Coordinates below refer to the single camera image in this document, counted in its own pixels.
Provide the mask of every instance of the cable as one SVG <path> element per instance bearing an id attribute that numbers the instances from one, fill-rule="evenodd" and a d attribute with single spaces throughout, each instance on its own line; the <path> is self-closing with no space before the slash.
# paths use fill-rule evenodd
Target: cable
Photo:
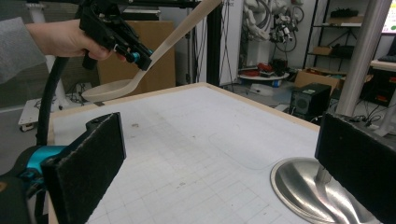
<path id="1" fill-rule="evenodd" d="M 78 6 L 75 19 L 79 19 L 82 13 L 82 5 Z M 57 57 L 49 73 L 46 87 L 44 88 L 43 97 L 41 99 L 40 111 L 38 113 L 36 145 L 46 146 L 48 141 L 50 126 L 50 108 L 52 105 L 52 97 L 55 94 L 62 72 L 69 62 L 69 58 Z"/>
<path id="2" fill-rule="evenodd" d="M 277 48 L 277 49 L 279 49 L 280 51 L 282 51 L 282 52 L 286 52 L 286 53 L 290 53 L 290 52 L 292 52 L 292 51 L 294 51 L 296 48 L 297 48 L 297 37 L 296 37 L 296 34 L 295 34 L 295 32 L 293 31 L 293 32 L 291 32 L 292 34 L 293 34 L 293 42 L 294 42 L 294 45 L 293 45 L 293 47 L 291 48 L 291 49 L 282 49 L 281 47 L 279 47 L 277 44 L 279 44 L 279 43 L 275 43 L 275 47 Z"/>
<path id="3" fill-rule="evenodd" d="M 198 72 L 197 72 L 197 61 L 196 61 L 196 27 L 192 28 L 192 83 L 196 83 L 197 82 L 197 77 L 198 77 Z"/>
<path id="4" fill-rule="evenodd" d="M 295 8 L 300 9 L 301 13 L 303 14 L 303 16 L 301 17 L 301 19 L 300 19 L 299 21 L 296 20 L 296 22 L 297 22 L 297 24 L 298 24 L 298 23 L 300 23 L 300 22 L 303 21 L 303 19 L 304 19 L 304 17 L 305 17 L 305 13 L 304 13 L 304 11 L 303 11 L 303 9 L 302 9 L 301 7 L 292 7 L 292 8 L 291 8 L 291 14 L 292 14 L 292 17 L 293 17 L 293 18 L 294 18 L 294 15 L 295 15 L 295 13 L 294 13 L 294 9 L 295 9 Z"/>
<path id="5" fill-rule="evenodd" d="M 370 117 L 373 115 L 373 113 L 379 108 L 379 105 L 377 105 L 374 110 L 372 110 L 372 112 L 370 114 L 367 115 L 367 119 L 370 119 Z"/>
<path id="6" fill-rule="evenodd" d="M 196 32 L 195 32 L 195 37 L 194 37 L 194 46 L 195 46 L 195 54 L 198 51 L 198 54 L 194 55 L 195 56 L 195 69 L 197 71 L 197 76 L 196 76 L 196 82 L 199 82 L 200 76 L 201 76 L 201 69 L 202 69 L 202 63 L 203 63 L 203 57 L 204 54 L 202 53 L 203 48 L 205 47 L 205 43 L 206 43 L 206 30 L 207 30 L 207 26 L 205 24 L 205 22 L 202 22 L 202 30 L 203 32 L 201 33 L 201 45 L 198 49 L 198 41 L 197 41 L 197 36 L 196 36 Z"/>
<path id="7" fill-rule="evenodd" d="M 293 108 L 292 108 L 292 110 L 291 110 L 291 115 L 293 115 L 294 114 L 294 110 L 296 109 L 296 107 L 294 106 Z"/>
<path id="8" fill-rule="evenodd" d="M 383 108 L 383 109 L 381 109 L 381 110 L 376 111 L 374 114 L 377 114 L 377 113 L 379 113 L 379 112 L 388 110 L 388 109 L 390 109 L 391 107 L 394 107 L 394 106 L 396 106 L 396 104 L 395 104 L 395 105 L 389 105 L 388 107 L 385 107 L 385 108 Z"/>
<path id="9" fill-rule="evenodd" d="M 51 104 L 53 104 L 55 101 L 56 101 L 56 98 L 52 98 Z M 34 105 L 34 108 L 40 109 L 40 107 L 41 107 L 41 99 L 37 100 Z"/>
<path id="10" fill-rule="evenodd" d="M 286 51 L 287 45 L 288 45 L 288 42 L 285 43 L 285 51 L 283 51 L 285 53 L 286 62 L 288 61 L 288 52 Z"/>
<path id="11" fill-rule="evenodd" d="M 246 61 L 248 57 L 248 28 L 245 25 L 242 25 L 242 31 L 241 31 L 241 40 L 240 40 L 240 53 L 239 57 L 242 57 L 242 59 L 239 59 L 239 67 L 244 67 L 246 66 Z"/>
<path id="12" fill-rule="evenodd" d="M 69 100 L 73 103 L 76 104 L 81 104 L 84 105 L 84 101 L 82 99 L 82 93 L 85 91 L 85 85 L 81 81 L 76 82 L 67 92 L 66 92 L 66 97 L 69 98 Z"/>
<path id="13" fill-rule="evenodd" d="M 271 15 L 271 9 L 262 0 L 256 0 L 256 1 L 258 2 L 258 4 L 260 2 L 265 7 L 265 18 L 257 25 L 257 27 L 259 27 L 260 29 L 264 28 L 264 30 L 267 30 L 271 21 L 269 20 Z"/>
<path id="14" fill-rule="evenodd" d="M 228 65 L 228 74 L 230 76 L 230 80 L 231 80 L 231 87 L 233 89 L 233 75 L 231 73 L 231 64 L 230 64 L 230 56 L 228 53 L 228 31 L 229 31 L 229 24 L 230 24 L 230 6 L 229 4 L 226 4 L 226 8 L 224 8 L 225 11 L 225 15 L 222 17 L 222 34 L 224 36 L 224 53 L 223 53 L 223 58 L 222 58 L 222 62 L 221 62 L 221 67 L 220 67 L 220 72 L 219 72 L 219 80 L 221 80 L 221 75 L 222 75 L 222 69 L 224 67 L 224 61 L 225 58 L 227 57 L 227 65 Z"/>
<path id="15" fill-rule="evenodd" d="M 317 116 L 317 117 L 314 117 L 314 118 L 312 118 L 309 122 L 314 122 L 314 121 L 318 121 L 318 119 L 321 119 L 323 116 Z"/>

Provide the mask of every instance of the shelf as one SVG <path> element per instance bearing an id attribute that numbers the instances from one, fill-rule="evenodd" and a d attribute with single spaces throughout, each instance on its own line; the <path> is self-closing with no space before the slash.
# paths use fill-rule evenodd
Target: shelf
<path id="1" fill-rule="evenodd" d="M 326 28 L 361 28 L 361 23 L 343 23 L 341 25 L 323 23 L 321 25 L 313 25 L 313 27 L 326 27 Z"/>
<path id="2" fill-rule="evenodd" d="M 334 56 L 334 55 L 315 54 L 312 52 L 307 53 L 307 55 L 322 56 L 322 57 L 334 58 L 334 59 L 350 59 L 348 57 L 338 57 L 338 56 Z"/>

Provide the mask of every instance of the cardboard box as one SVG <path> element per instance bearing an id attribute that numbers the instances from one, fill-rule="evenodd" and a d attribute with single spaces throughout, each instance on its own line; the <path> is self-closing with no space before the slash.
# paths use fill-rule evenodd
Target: cardboard box
<path id="1" fill-rule="evenodd" d="M 313 82 L 320 84 L 329 85 L 334 89 L 343 89 L 344 82 L 346 80 L 347 73 L 335 72 L 322 68 L 308 68 L 303 71 L 299 71 L 294 81 L 294 86 L 297 88 L 306 86 Z M 367 75 L 364 79 L 364 83 L 369 82 L 373 78 L 373 75 Z"/>
<path id="2" fill-rule="evenodd" d="M 362 23 L 364 17 L 356 16 L 356 17 L 338 17 L 338 18 L 329 18 L 327 23 L 332 25 L 342 25 L 343 23 Z"/>
<path id="3" fill-rule="evenodd" d="M 127 21 L 139 34 L 139 40 L 155 50 L 174 30 L 171 21 Z M 133 78 L 139 68 L 135 63 L 122 63 L 115 54 L 98 63 L 101 84 Z M 175 50 L 170 48 L 142 78 L 139 85 L 128 95 L 159 91 L 176 86 Z"/>
<path id="4" fill-rule="evenodd" d="M 327 46 L 318 46 L 314 47 L 314 50 L 312 51 L 314 54 L 319 54 L 319 55 L 330 55 L 332 53 L 332 48 L 327 47 Z"/>
<path id="5" fill-rule="evenodd" d="M 301 88 L 313 82 L 329 85 L 334 89 L 341 89 L 344 84 L 344 80 L 341 78 L 327 77 L 319 74 L 309 73 L 307 70 L 299 71 L 297 78 L 294 81 L 294 86 Z"/>

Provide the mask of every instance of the red object on shelf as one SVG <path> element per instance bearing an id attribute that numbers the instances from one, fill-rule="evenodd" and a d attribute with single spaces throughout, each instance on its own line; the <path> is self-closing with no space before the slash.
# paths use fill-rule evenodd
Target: red object on shelf
<path id="1" fill-rule="evenodd" d="M 259 68 L 259 70 L 263 71 L 263 72 L 273 72 L 274 71 L 273 67 L 267 63 L 258 63 L 257 68 Z"/>
<path id="2" fill-rule="evenodd" d="M 252 69 L 252 70 L 245 70 L 241 72 L 242 75 L 245 75 L 247 77 L 259 77 L 260 72 L 257 69 Z"/>
<path id="3" fill-rule="evenodd" d="M 396 83 L 396 77 L 391 77 L 391 78 L 389 79 L 389 82 L 391 82 L 391 83 Z"/>

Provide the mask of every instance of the metal shelving unit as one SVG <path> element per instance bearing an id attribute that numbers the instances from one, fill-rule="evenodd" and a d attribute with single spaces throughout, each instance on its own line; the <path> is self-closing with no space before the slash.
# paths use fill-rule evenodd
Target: metal shelving unit
<path id="1" fill-rule="evenodd" d="M 353 30 L 361 28 L 360 24 L 357 23 L 356 25 L 330 25 L 330 24 L 326 23 L 330 2 L 331 2 L 331 0 L 328 0 L 326 3 L 325 14 L 323 16 L 322 24 L 315 24 L 317 10 L 318 10 L 318 0 L 316 0 L 314 14 L 313 14 L 312 21 L 311 21 L 311 28 L 310 28 L 309 36 L 308 36 L 308 42 L 306 44 L 303 68 L 306 68 L 306 62 L 307 62 L 308 57 L 314 57 L 314 63 L 313 63 L 314 67 L 317 65 L 318 58 L 320 57 L 320 58 L 329 58 L 329 59 L 339 59 L 338 71 L 340 71 L 343 61 L 350 59 L 348 57 L 340 57 L 340 56 L 335 56 L 335 55 L 315 54 L 310 51 L 310 46 L 311 46 L 311 42 L 312 42 L 312 34 L 314 32 L 314 29 L 320 29 L 320 33 L 319 33 L 319 37 L 318 37 L 318 46 L 331 46 L 336 41 L 338 41 L 342 38 L 345 39 L 344 45 L 346 46 L 351 37 L 353 37 L 355 40 L 358 39 L 357 36 L 354 34 Z M 323 43 L 323 36 L 324 36 L 326 29 L 345 29 L 346 31 L 343 32 L 341 35 L 337 36 L 334 40 L 325 44 L 325 43 Z"/>

